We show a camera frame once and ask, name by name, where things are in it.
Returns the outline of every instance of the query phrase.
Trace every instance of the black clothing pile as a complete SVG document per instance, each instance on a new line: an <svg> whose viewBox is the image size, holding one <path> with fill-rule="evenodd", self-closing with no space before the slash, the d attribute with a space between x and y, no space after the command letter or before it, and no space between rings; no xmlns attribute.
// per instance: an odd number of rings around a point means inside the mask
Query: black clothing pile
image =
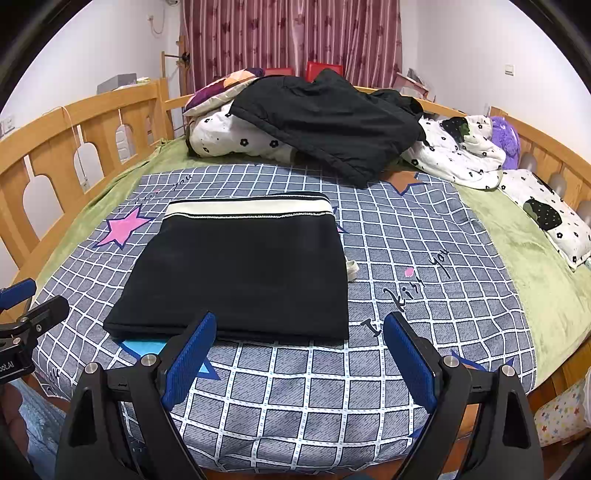
<svg viewBox="0 0 591 480"><path fill-rule="evenodd" d="M389 162L425 140L420 103L395 90L371 94L325 69L309 83L271 76L251 83L230 113L300 152L322 161L365 188Z"/></svg>

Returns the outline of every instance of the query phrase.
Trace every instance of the person's knee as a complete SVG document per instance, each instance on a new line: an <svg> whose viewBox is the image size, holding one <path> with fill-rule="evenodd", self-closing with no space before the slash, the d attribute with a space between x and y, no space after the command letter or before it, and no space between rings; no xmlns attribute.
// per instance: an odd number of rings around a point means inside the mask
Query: person's knee
<svg viewBox="0 0 591 480"><path fill-rule="evenodd" d="M10 437L17 444L23 455L27 454L29 437L27 435L27 424L18 412L21 408L22 396L16 387L11 384L4 385L0 397L0 407L6 420Z"/></svg>

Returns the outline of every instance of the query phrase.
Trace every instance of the grid pattern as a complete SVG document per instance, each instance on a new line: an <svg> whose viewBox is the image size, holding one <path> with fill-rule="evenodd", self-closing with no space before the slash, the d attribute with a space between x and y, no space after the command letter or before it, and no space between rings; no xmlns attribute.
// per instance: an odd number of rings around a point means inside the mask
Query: grid pattern
<svg viewBox="0 0 591 480"><path fill-rule="evenodd" d="M72 310L41 339L34 359L66 397L88 362L106 368L135 362L102 321L169 201L323 192L344 232L345 254L360 267L349 283L349 341L216 342L208 358L220 380L195 382L173 419L199 465L220 471L313 473L402 455L427 415L379 334L390 311L400 309L442 355L454 352L486 369L512 360L526 392L535 383L530 330L490 237L450 183L417 176L423 183L403 195L388 183L355 189L310 168L222 165L144 176L109 218L141 205L141 215L153 220L123 250L114 243L96 247L108 233L104 221L64 262L38 301L61 294ZM141 438L132 406L124 415Z"/></svg>

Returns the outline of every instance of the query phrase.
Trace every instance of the green blanket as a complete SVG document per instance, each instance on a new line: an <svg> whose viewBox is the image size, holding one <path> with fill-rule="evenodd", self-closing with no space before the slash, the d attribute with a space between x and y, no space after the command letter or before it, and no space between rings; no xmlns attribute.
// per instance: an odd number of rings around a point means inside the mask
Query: green blanket
<svg viewBox="0 0 591 480"><path fill-rule="evenodd" d="M187 156L182 139L163 142L148 159L121 173L86 205L41 270L37 285L45 285L78 244L129 196L143 175L247 159L260 161L242 154L196 160ZM456 188L488 230L519 292L534 340L538 386L591 330L591 271L581 266L572 273L538 226L499 190Z"/></svg>
<svg viewBox="0 0 591 480"><path fill-rule="evenodd" d="M574 353L591 331L591 270L573 273L535 222L500 190L455 185L503 259L535 345L535 386Z"/></svg>

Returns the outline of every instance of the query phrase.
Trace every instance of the black fabric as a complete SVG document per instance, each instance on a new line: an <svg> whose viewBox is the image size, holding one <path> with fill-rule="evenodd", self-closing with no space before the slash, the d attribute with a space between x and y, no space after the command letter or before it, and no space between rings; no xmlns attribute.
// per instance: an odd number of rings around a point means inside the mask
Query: black fabric
<svg viewBox="0 0 591 480"><path fill-rule="evenodd" d="M468 121L462 116L453 116L441 122L440 125L459 144L464 141L464 135L470 133Z"/></svg>
<svg viewBox="0 0 591 480"><path fill-rule="evenodd" d="M342 341L349 337L347 293L332 214L175 215L139 256L103 327L119 338L175 335L210 311L219 338Z"/></svg>
<svg viewBox="0 0 591 480"><path fill-rule="evenodd" d="M368 95L325 69L309 83L299 77L264 77L234 99L230 113L276 139L327 163L359 188L417 140L419 102L395 90Z"/></svg>

